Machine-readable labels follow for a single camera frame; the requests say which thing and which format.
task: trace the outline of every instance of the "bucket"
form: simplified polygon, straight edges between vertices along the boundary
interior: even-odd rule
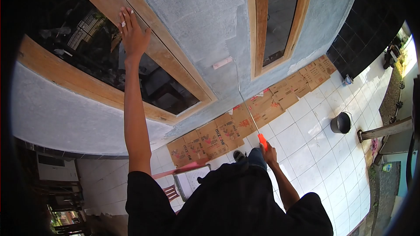
[[[350,85],[353,83],[353,79],[349,76],[349,74],[346,75],[346,78],[343,80],[343,87]]]
[[[349,114],[342,112],[331,120],[330,126],[334,133],[346,134],[352,127],[352,121]]]

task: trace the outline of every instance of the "window frame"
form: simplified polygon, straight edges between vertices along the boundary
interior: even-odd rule
[[[146,118],[173,126],[217,101],[215,94],[145,0],[90,0],[90,2],[114,25],[120,21],[118,13],[121,6],[131,7],[136,13],[141,29],[147,27],[152,29],[146,54],[199,100],[197,104],[178,115],[143,102]],[[124,108],[124,92],[66,63],[27,35],[22,40],[18,61],[44,78],[75,93],[120,110]]]
[[[310,0],[297,0],[294,18],[284,55],[263,67],[265,37],[267,33],[268,0],[248,0],[249,30],[251,41],[251,80],[269,72],[289,60],[302,31]]]

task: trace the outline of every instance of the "foot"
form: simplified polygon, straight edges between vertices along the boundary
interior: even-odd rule
[[[239,162],[245,158],[245,155],[240,152],[239,150],[234,151],[234,160],[235,162]]]

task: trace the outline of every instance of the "orange handle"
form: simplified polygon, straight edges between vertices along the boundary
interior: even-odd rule
[[[264,135],[258,134],[257,136],[258,136],[258,139],[260,140],[260,143],[264,145],[265,151],[267,151],[268,150],[267,140],[264,138]]]

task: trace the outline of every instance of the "black bucket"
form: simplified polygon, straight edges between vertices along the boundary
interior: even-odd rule
[[[331,120],[330,126],[334,133],[346,134],[352,127],[352,121],[347,113],[342,112]]]

